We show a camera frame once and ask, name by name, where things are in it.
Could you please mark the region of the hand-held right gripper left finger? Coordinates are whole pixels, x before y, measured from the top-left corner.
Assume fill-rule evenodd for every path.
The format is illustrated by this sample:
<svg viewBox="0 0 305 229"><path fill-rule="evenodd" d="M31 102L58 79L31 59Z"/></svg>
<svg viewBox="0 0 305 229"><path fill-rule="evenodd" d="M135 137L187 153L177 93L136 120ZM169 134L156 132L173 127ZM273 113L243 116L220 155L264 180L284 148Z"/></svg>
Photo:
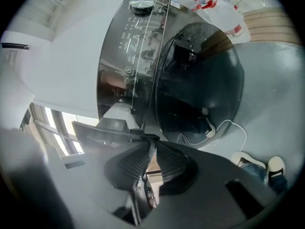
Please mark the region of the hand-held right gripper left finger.
<svg viewBox="0 0 305 229"><path fill-rule="evenodd" d="M111 157L104 166L104 175L116 188L133 191L154 154L150 141L131 143L131 147Z"/></svg>

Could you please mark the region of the black window frame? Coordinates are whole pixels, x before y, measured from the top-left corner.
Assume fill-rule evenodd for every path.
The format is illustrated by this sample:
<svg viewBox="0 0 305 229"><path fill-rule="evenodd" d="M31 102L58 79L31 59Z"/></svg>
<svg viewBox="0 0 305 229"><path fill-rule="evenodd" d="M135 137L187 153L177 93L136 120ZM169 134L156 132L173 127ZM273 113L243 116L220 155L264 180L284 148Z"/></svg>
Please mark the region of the black window frame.
<svg viewBox="0 0 305 229"><path fill-rule="evenodd" d="M62 112L31 103L20 130L42 144L55 147L60 156L84 153L76 136L68 132Z"/></svg>

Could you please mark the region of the silver control knob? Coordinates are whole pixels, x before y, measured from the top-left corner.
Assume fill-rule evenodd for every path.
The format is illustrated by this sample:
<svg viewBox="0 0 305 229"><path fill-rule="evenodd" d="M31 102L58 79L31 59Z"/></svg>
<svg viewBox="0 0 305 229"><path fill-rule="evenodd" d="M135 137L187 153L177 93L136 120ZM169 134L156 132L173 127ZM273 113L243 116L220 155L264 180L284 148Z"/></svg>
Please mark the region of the silver control knob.
<svg viewBox="0 0 305 229"><path fill-rule="evenodd" d="M129 9L135 13L149 13L153 10L153 0L130 0Z"/></svg>

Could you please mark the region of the white black sneaker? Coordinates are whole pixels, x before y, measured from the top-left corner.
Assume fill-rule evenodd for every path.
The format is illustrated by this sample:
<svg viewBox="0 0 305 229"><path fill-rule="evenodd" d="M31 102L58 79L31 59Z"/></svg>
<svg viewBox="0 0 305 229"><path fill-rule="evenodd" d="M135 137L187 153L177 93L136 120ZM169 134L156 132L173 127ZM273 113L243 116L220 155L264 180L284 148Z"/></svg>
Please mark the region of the white black sneaker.
<svg viewBox="0 0 305 229"><path fill-rule="evenodd" d="M285 164L281 157L274 156L267 163L268 179L283 176L285 174Z"/></svg>
<svg viewBox="0 0 305 229"><path fill-rule="evenodd" d="M266 166L261 161L252 158L245 152L236 152L231 157L231 162L238 167L255 166L262 169L266 169Z"/></svg>

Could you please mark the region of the black square table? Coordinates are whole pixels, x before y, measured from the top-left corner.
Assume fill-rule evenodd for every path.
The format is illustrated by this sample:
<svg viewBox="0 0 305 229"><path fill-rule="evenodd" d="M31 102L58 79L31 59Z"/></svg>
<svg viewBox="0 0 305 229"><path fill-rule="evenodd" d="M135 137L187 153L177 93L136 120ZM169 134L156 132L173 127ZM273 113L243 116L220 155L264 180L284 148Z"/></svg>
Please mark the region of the black square table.
<svg viewBox="0 0 305 229"><path fill-rule="evenodd" d="M153 10L140 14L129 9L130 0L123 0L111 20L97 76L98 118L106 118L109 124L117 121L122 129L155 134L168 141L160 130L154 109L160 55L165 44L186 25L210 23L171 0L153 1ZM179 144L196 149L216 145L231 126L236 126L234 118L222 121L219 128L210 126L206 143Z"/></svg>

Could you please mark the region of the round glass washer door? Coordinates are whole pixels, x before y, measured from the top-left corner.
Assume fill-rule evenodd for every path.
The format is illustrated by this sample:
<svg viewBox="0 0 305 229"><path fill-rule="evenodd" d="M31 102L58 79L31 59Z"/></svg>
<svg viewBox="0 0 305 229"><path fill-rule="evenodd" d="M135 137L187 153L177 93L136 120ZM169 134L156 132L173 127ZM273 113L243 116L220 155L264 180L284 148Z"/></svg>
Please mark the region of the round glass washer door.
<svg viewBox="0 0 305 229"><path fill-rule="evenodd" d="M186 25L160 55L154 109L162 134L170 142L206 143L210 126L235 117L243 86L243 66L225 33L205 22Z"/></svg>

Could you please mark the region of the slatted wooden floor board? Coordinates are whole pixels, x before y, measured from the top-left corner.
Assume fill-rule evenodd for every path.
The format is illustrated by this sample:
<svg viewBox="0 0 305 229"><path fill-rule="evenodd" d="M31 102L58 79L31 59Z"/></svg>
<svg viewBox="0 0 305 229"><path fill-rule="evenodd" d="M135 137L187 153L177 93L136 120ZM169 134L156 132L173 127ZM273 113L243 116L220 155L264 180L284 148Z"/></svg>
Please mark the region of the slatted wooden floor board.
<svg viewBox="0 0 305 229"><path fill-rule="evenodd" d="M243 14L251 42L283 42L302 45L295 25L281 8L264 8Z"/></svg>

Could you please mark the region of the person's blue jeans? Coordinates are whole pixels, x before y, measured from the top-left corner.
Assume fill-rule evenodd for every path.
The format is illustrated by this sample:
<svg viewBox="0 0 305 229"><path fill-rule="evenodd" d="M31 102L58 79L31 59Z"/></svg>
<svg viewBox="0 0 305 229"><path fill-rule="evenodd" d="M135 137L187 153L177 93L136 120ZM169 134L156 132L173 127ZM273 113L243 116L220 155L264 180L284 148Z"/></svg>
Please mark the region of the person's blue jeans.
<svg viewBox="0 0 305 229"><path fill-rule="evenodd" d="M284 176L283 168L275 172L267 172L265 168L254 163L241 164L239 167L266 183L278 195L288 189L288 182Z"/></svg>

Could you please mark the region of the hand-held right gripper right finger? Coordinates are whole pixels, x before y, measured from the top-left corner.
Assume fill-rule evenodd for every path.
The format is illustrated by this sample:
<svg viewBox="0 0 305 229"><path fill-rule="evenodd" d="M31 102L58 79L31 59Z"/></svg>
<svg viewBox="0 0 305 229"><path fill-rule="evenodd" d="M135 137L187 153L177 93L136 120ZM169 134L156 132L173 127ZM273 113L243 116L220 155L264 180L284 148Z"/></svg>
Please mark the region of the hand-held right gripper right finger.
<svg viewBox="0 0 305 229"><path fill-rule="evenodd" d="M156 160L160 167L163 185L160 195L179 195L189 189L198 177L198 165L175 144L158 142Z"/></svg>

